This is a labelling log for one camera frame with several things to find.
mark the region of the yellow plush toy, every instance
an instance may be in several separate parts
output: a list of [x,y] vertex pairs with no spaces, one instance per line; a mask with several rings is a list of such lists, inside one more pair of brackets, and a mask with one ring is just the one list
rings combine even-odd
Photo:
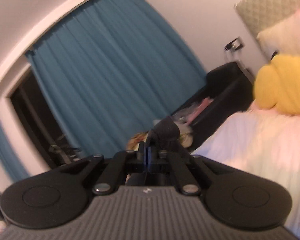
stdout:
[[254,97],[260,108],[275,107],[279,113],[300,115],[300,57],[277,55],[262,67]]

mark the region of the curtain pleat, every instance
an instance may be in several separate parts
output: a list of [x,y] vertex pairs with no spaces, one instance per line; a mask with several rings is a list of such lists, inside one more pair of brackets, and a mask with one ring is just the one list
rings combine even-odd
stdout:
[[13,182],[29,177],[0,125],[0,162]]
[[85,155],[112,157],[205,85],[198,60],[144,0],[90,0],[33,47],[47,103]]

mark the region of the silver bolt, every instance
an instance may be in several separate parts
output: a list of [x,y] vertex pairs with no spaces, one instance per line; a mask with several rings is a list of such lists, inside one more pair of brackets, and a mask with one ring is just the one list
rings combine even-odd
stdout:
[[182,190],[186,193],[196,193],[199,190],[199,187],[194,184],[187,184],[182,187]]
[[111,187],[107,183],[99,183],[99,184],[94,185],[94,190],[96,192],[106,192],[110,189],[111,189]]

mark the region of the beige tufted headboard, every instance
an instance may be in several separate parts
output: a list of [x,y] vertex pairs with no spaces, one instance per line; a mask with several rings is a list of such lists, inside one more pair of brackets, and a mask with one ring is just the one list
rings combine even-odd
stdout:
[[238,14],[254,37],[292,15],[300,8],[300,0],[242,0],[235,5]]

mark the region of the bed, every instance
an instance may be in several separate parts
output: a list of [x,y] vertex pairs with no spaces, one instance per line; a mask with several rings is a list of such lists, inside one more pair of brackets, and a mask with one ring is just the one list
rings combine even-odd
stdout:
[[[237,13],[264,54],[300,56],[300,0],[242,0]],[[285,226],[300,238],[300,116],[253,102],[218,128],[193,154],[273,180],[291,194]]]

